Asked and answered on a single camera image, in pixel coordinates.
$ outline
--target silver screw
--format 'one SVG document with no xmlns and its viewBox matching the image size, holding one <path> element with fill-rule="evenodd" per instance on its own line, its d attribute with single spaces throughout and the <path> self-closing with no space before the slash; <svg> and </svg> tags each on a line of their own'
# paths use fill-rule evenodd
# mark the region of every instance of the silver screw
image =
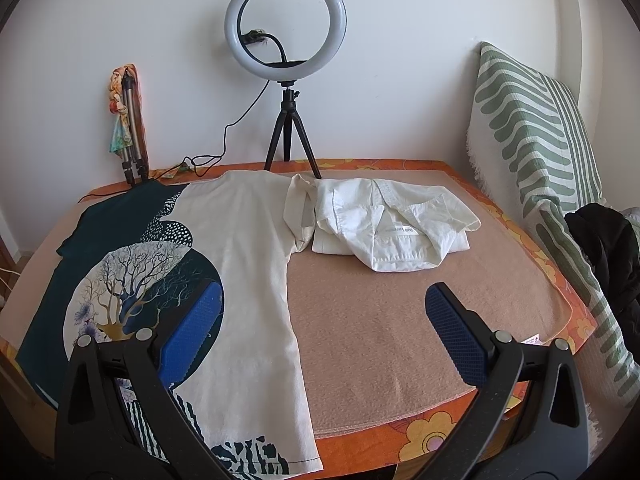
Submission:
<svg viewBox="0 0 640 480">
<path fill-rule="evenodd" d="M 511 334 L 506 330 L 498 330 L 498 332 L 495 333 L 495 338 L 501 343 L 510 343 L 513 340 Z"/>
<path fill-rule="evenodd" d="M 88 334 L 81 335 L 77 341 L 78 346 L 81 346 L 81 347 L 89 346 L 90 342 L 91 342 L 91 336 Z"/>
<path fill-rule="evenodd" d="M 564 339 L 556 339 L 556 348 L 560 349 L 560 350 L 568 350 L 569 349 L 569 343 L 567 341 L 565 341 Z"/>
<path fill-rule="evenodd" d="M 136 339 L 138 341 L 146 341 L 147 339 L 151 338 L 153 334 L 154 332 L 150 328 L 141 328 L 136 332 Z"/>
</svg>

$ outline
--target garment label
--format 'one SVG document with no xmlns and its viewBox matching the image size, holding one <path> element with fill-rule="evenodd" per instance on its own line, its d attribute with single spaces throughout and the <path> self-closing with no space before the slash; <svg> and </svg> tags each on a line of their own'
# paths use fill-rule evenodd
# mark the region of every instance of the garment label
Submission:
<svg viewBox="0 0 640 480">
<path fill-rule="evenodd" d="M 542 341 L 540 341 L 540 334 L 533 335 L 529 339 L 525 339 L 522 342 L 527 345 L 542 345 Z"/>
<path fill-rule="evenodd" d="M 402 222 L 394 222 L 392 226 L 384 227 L 378 233 L 381 235 L 419 235 L 420 231 Z"/>
</svg>

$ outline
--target blue rubber pad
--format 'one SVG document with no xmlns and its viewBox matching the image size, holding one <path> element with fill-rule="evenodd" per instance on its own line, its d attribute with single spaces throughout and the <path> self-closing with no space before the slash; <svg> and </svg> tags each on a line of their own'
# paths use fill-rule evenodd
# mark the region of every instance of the blue rubber pad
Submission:
<svg viewBox="0 0 640 480">
<path fill-rule="evenodd" d="M 466 323 L 435 285 L 428 288 L 424 303 L 427 316 L 462 380 L 470 386 L 483 386 L 488 375 L 486 353 Z"/>
<path fill-rule="evenodd" d="M 222 309 L 222 287 L 211 282 L 161 351 L 158 376 L 165 388 L 184 380 Z"/>
</svg>

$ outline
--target power cord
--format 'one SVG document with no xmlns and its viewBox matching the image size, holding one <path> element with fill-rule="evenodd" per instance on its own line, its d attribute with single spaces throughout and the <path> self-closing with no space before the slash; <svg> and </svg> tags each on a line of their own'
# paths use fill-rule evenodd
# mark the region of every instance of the power cord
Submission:
<svg viewBox="0 0 640 480">
<path fill-rule="evenodd" d="M 222 153 L 220 155 L 196 155 L 194 157 L 191 156 L 185 156 L 182 160 L 182 162 L 180 164 L 177 164 L 176 166 L 173 166 L 172 168 L 169 168 L 168 170 L 163 171 L 159 176 L 156 176 L 154 178 L 152 178 L 151 180 L 159 180 L 162 177 L 164 177 L 167 173 L 169 173 L 170 171 L 176 170 L 177 168 L 180 168 L 185 162 L 190 163 L 193 166 L 193 173 L 195 173 L 197 178 L 202 178 L 204 177 L 211 168 L 213 168 L 214 166 L 216 166 L 217 164 L 219 164 L 222 161 L 222 158 L 225 156 L 226 154 L 226 131 L 232 127 L 232 126 L 236 126 L 236 124 L 238 124 L 240 121 L 242 121 L 242 119 L 244 119 L 244 117 L 251 111 L 251 109 L 255 106 L 255 104 L 260 100 L 260 97 L 262 97 L 262 94 L 264 94 L 265 90 L 267 89 L 267 86 L 269 86 L 269 83 L 271 81 L 267 81 L 264 85 L 264 87 L 262 88 L 262 90 L 260 90 L 260 93 L 258 94 L 258 97 L 254 99 L 254 102 L 251 103 L 251 105 L 247 108 L 247 110 L 245 110 L 245 112 L 240 116 L 240 118 L 231 123 L 231 124 L 227 124 L 225 126 L 225 133 L 222 137 L 223 139 L 223 149 L 222 149 Z M 196 159 L 199 158 L 206 158 L 207 160 L 205 162 L 201 162 L 201 163 L 197 163 Z M 201 174 L 198 173 L 198 168 L 201 168 L 203 166 L 208 166 L 208 168 Z M 111 195 L 115 195 L 118 193 L 121 193 L 122 191 L 114 191 L 111 193 L 105 193 L 105 194 L 96 194 L 96 193 L 89 193 L 84 195 L 80 200 L 78 200 L 78 203 L 82 202 L 82 200 L 84 200 L 85 198 L 88 198 L 90 196 L 96 196 L 96 197 L 103 197 L 103 196 L 111 196 Z"/>
</svg>

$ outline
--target white wall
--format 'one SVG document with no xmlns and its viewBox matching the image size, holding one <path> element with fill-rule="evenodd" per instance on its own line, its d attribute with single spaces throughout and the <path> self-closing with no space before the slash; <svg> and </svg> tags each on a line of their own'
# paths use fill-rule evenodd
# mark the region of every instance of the white wall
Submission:
<svg viewBox="0 0 640 480">
<path fill-rule="evenodd" d="M 602 95 L 593 144 L 604 196 L 640 206 L 640 31 L 621 0 L 598 0 Z"/>
<path fill-rule="evenodd" d="M 89 189 L 122 179 L 107 153 L 106 85 L 117 66 L 133 62 L 141 74 L 153 168 L 220 152 L 223 125 L 262 86 L 226 48 L 228 1 L 20 1 L 0 34 L 0 208 L 21 249 L 36 248 Z M 439 158 L 470 176 L 479 41 L 557 73 L 556 0 L 344 1 L 342 49 L 296 85 L 318 157 Z M 244 17 L 294 58 L 314 52 L 327 21 L 321 0 L 252 0 Z M 258 52 L 273 60 L 276 51 Z M 225 162 L 264 160 L 279 103 L 272 85 L 231 131 Z M 303 155 L 296 141 L 293 155 Z"/>
</svg>

